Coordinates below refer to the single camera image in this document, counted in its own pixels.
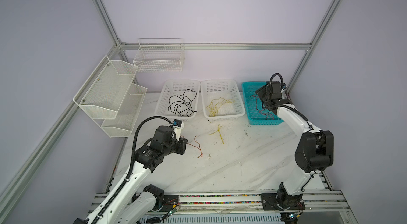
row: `teal plastic basket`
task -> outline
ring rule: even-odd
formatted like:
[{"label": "teal plastic basket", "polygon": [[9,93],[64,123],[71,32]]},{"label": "teal plastic basket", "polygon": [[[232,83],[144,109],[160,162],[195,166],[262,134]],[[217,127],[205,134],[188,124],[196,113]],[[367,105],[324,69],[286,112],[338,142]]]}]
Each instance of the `teal plastic basket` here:
[{"label": "teal plastic basket", "polygon": [[246,105],[247,118],[250,125],[279,125],[284,122],[273,112],[263,110],[261,100],[255,91],[265,85],[266,82],[244,82],[242,83],[243,99]]}]

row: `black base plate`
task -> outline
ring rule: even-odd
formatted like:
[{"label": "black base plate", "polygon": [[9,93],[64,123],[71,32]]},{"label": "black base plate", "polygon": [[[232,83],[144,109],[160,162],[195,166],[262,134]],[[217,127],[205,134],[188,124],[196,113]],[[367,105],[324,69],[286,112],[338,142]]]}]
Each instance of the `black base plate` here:
[{"label": "black base plate", "polygon": [[[276,196],[277,194],[261,194],[261,203],[263,205],[264,211],[283,211],[281,208],[277,206]],[[289,209],[285,209],[286,211],[290,210],[300,210],[300,206],[294,204]]]},{"label": "black base plate", "polygon": [[162,208],[160,212],[169,212],[173,209],[174,202],[178,204],[178,195],[164,195]]}]

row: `yellow rope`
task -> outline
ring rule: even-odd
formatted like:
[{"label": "yellow rope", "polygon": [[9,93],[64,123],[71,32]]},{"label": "yellow rope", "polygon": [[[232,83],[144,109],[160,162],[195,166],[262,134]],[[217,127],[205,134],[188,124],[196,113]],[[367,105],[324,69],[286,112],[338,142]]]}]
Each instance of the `yellow rope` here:
[{"label": "yellow rope", "polygon": [[[215,105],[213,105],[214,100],[221,100],[221,101],[220,102],[218,101]],[[233,102],[234,102],[233,99],[225,99],[225,98],[222,98],[222,97],[220,97],[219,99],[213,99],[210,102],[210,104],[206,107],[206,109],[208,109],[208,111],[209,111],[209,117],[216,116],[219,113],[219,109],[221,108],[222,105],[224,105],[226,103],[233,103]]]},{"label": "yellow rope", "polygon": [[221,128],[222,128],[222,127],[223,127],[223,125],[221,126],[220,124],[218,124],[218,130],[215,131],[214,133],[211,133],[210,135],[213,135],[213,134],[215,134],[216,132],[219,132],[219,135],[221,136],[222,143],[225,144],[225,142],[223,141],[223,138],[222,138],[222,134],[221,134]]}]

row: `white wire basket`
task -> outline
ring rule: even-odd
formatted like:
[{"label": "white wire basket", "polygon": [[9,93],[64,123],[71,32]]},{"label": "white wire basket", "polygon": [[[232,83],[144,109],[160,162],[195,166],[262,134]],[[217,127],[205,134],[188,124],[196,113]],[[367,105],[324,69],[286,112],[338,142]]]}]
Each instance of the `white wire basket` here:
[{"label": "white wire basket", "polygon": [[137,71],[133,64],[107,59],[107,64],[82,99],[77,100],[79,92],[74,97],[74,102],[92,119],[116,118]]},{"label": "white wire basket", "polygon": [[104,120],[100,126],[110,137],[130,136],[135,121],[140,113],[141,105],[146,95],[147,88],[131,84],[129,92],[120,106],[114,120]]},{"label": "white wire basket", "polygon": [[182,71],[183,42],[180,38],[140,38],[133,63],[138,72]]},{"label": "white wire basket", "polygon": [[[174,119],[181,121],[191,120],[195,117],[198,110],[199,86],[199,81],[196,80],[179,79],[165,81],[154,114],[164,116],[171,121]],[[176,101],[183,101],[181,98],[186,100],[187,103],[191,100],[192,103],[190,105],[183,104],[182,102],[175,103]]]},{"label": "white wire basket", "polygon": [[201,82],[203,114],[210,121],[235,120],[246,113],[233,79]]}]

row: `table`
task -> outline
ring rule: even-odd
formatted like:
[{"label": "table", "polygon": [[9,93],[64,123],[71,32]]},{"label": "table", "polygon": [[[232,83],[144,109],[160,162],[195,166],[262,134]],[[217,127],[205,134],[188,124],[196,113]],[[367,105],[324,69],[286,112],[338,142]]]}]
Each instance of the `table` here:
[{"label": "table", "polygon": [[[146,118],[154,115],[159,93],[145,96],[135,129]],[[285,181],[296,166],[294,151],[299,138],[285,123],[279,125],[249,125],[247,115],[237,120],[210,123],[203,115],[199,99],[198,112],[185,123],[182,135],[190,144],[201,145],[201,152],[187,145],[184,155],[171,154],[164,157],[152,175],[138,192],[149,184],[166,192],[249,192],[275,190]],[[219,133],[221,125],[223,144]],[[137,148],[153,137],[159,125],[168,125],[164,120],[151,120],[143,125]],[[134,131],[127,139],[125,148],[115,170],[112,186],[123,176],[130,163]],[[324,190],[321,178],[315,176],[305,187],[306,191]]]}]

